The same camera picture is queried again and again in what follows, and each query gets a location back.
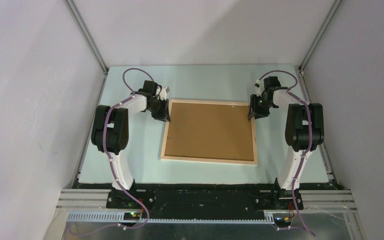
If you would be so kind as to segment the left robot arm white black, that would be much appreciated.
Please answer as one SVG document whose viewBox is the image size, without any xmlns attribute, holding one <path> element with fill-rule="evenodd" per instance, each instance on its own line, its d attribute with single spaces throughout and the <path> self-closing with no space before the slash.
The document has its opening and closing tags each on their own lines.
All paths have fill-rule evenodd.
<svg viewBox="0 0 384 240">
<path fill-rule="evenodd" d="M 112 187 L 123 190 L 118 201 L 125 208 L 133 208 L 138 202 L 138 194 L 130 188 L 134 184 L 124 151 L 129 143 L 130 119 L 141 112 L 149 111 L 158 121 L 169 122 L 167 86 L 146 80 L 143 87 L 129 97 L 112 106 L 98 105 L 92 125 L 91 143 L 98 151 L 107 155 L 112 174 Z"/>
</svg>

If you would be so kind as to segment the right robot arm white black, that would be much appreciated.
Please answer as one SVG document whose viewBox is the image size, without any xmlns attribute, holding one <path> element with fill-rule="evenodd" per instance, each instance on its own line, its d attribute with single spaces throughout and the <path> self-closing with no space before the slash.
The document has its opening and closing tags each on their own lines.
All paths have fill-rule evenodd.
<svg viewBox="0 0 384 240">
<path fill-rule="evenodd" d="M 282 86 L 278 77 L 256 80 L 257 92 L 250 96 L 248 119 L 268 117 L 270 109 L 287 113 L 285 142 L 288 145 L 285 165 L 271 188 L 271 204 L 284 209 L 298 196 L 300 178 L 312 152 L 324 142 L 323 106 L 308 103 L 291 89 Z"/>
</svg>

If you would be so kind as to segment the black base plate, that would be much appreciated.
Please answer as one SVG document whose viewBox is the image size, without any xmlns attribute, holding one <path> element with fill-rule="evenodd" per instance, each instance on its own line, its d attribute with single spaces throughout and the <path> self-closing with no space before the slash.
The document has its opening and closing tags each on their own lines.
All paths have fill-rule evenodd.
<svg viewBox="0 0 384 240">
<path fill-rule="evenodd" d="M 268 210 L 303 210 L 295 199 L 273 200 L 273 184 L 158 184 L 135 183 L 124 193 L 111 188 L 106 208 L 138 209 L 151 219 L 239 221 L 263 220 Z"/>
</svg>

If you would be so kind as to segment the front aluminium rail frame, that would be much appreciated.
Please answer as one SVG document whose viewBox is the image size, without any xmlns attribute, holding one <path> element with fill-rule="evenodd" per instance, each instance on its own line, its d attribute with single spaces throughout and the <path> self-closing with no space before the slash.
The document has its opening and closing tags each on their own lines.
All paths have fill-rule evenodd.
<svg viewBox="0 0 384 240">
<path fill-rule="evenodd" d="M 104 189 L 64 189 L 46 240 L 365 240 L 349 190 L 303 190 L 303 209 L 269 209 L 251 195 L 174 191 L 150 197 L 150 219 L 131 229 L 139 209 L 108 208 Z"/>
</svg>

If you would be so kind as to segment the right aluminium corner rail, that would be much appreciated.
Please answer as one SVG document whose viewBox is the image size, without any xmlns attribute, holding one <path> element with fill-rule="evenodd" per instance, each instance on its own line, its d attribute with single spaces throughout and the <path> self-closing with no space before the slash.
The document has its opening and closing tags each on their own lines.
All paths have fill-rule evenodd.
<svg viewBox="0 0 384 240">
<path fill-rule="evenodd" d="M 322 38 L 324 37 L 325 33 L 327 32 L 329 26 L 331 25 L 331 22 L 333 21 L 334 17 L 336 16 L 338 10 L 340 9 L 341 5 L 343 3 L 343 0 L 334 0 L 331 7 L 329 8 L 324 20 L 322 21 L 320 28 L 316 32 L 316 35 L 314 39 L 312 40 L 310 47 L 306 51 L 303 60 L 301 61 L 299 65 L 300 72 L 303 72 L 305 68 L 307 67 L 308 63 L 310 62 L 313 54 L 317 50 L 320 42 L 322 41 Z"/>
</svg>

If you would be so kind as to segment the aluminium corner rail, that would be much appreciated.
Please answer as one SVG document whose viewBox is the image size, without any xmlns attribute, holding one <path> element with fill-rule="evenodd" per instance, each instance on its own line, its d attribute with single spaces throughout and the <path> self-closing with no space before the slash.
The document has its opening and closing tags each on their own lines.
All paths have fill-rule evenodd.
<svg viewBox="0 0 384 240">
<path fill-rule="evenodd" d="M 92 56 L 99 65 L 99 68 L 101 69 L 104 75 L 107 75 L 109 67 L 105 63 L 105 60 L 102 54 L 100 53 L 98 45 L 96 44 L 79 8 L 77 7 L 77 4 L 74 0 L 63 0 L 63 2 L 68 12 L 70 13 L 74 23 L 76 24 L 80 34 L 82 35 L 86 45 L 88 46 Z"/>
<path fill-rule="evenodd" d="M 325 33 L 327 32 L 329 26 L 331 25 L 331 22 L 333 21 L 334 17 L 336 16 L 338 10 L 340 9 L 341 5 L 343 3 L 343 0 L 334 0 L 331 7 L 329 8 L 324 20 L 322 21 L 320 28 L 316 32 L 316 35 L 314 39 L 312 40 L 310 47 L 306 51 L 303 60 L 301 61 L 299 65 L 300 72 L 303 72 L 305 68 L 307 67 L 308 63 L 310 62 L 313 54 L 317 50 L 320 42 L 322 41 L 322 38 L 324 37 Z"/>
</svg>

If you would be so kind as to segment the left aluminium corner rail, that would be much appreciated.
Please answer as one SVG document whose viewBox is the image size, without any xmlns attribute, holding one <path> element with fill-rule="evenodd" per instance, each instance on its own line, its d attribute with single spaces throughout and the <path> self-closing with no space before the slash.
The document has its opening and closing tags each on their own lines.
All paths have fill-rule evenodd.
<svg viewBox="0 0 384 240">
<path fill-rule="evenodd" d="M 77 7 L 77 4 L 74 0 L 63 0 L 63 2 L 68 12 L 70 13 L 74 23 L 76 24 L 80 34 L 82 35 L 86 45 L 88 46 L 92 56 L 99 65 L 99 68 L 101 69 L 104 75 L 107 75 L 109 67 L 105 63 L 105 60 L 102 54 L 100 53 L 98 45 L 96 44 L 79 8 Z"/>
</svg>

